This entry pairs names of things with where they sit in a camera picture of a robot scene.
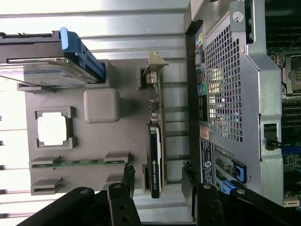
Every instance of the label sticker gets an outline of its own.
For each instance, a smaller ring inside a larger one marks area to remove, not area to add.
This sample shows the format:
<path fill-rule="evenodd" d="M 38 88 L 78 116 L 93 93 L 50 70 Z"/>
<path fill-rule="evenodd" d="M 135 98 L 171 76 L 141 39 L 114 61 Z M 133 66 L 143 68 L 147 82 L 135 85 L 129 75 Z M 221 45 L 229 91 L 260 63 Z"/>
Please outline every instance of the label sticker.
<path fill-rule="evenodd" d="M 203 44 L 203 33 L 198 36 L 198 44 L 201 46 Z"/>
<path fill-rule="evenodd" d="M 206 126 L 199 127 L 199 135 L 201 138 L 209 140 L 209 128 Z"/>
<path fill-rule="evenodd" d="M 213 183 L 213 161 L 211 143 L 203 138 L 200 138 L 200 155 L 201 155 L 201 182 Z"/>

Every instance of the hard drive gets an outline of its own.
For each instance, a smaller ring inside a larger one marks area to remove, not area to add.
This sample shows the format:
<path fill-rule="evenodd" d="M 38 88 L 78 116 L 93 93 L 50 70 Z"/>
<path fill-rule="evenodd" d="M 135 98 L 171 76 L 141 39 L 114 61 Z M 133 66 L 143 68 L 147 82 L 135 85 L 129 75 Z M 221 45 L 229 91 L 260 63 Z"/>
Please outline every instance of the hard drive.
<path fill-rule="evenodd" d="M 79 36 L 66 28 L 49 34 L 0 32 L 0 76 L 28 86 L 84 87 L 105 83 L 99 62 Z"/>
<path fill-rule="evenodd" d="M 147 124 L 147 168 L 149 173 L 151 197 L 160 198 L 162 187 L 161 139 L 160 129 L 155 124 Z"/>

